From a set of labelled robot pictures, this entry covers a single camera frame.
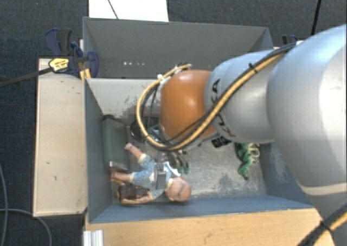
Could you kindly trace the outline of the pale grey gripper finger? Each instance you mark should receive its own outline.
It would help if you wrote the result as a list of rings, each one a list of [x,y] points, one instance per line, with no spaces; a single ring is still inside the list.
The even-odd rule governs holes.
[[[164,189],[166,187],[167,169],[163,163],[157,163],[155,167],[155,187]]]

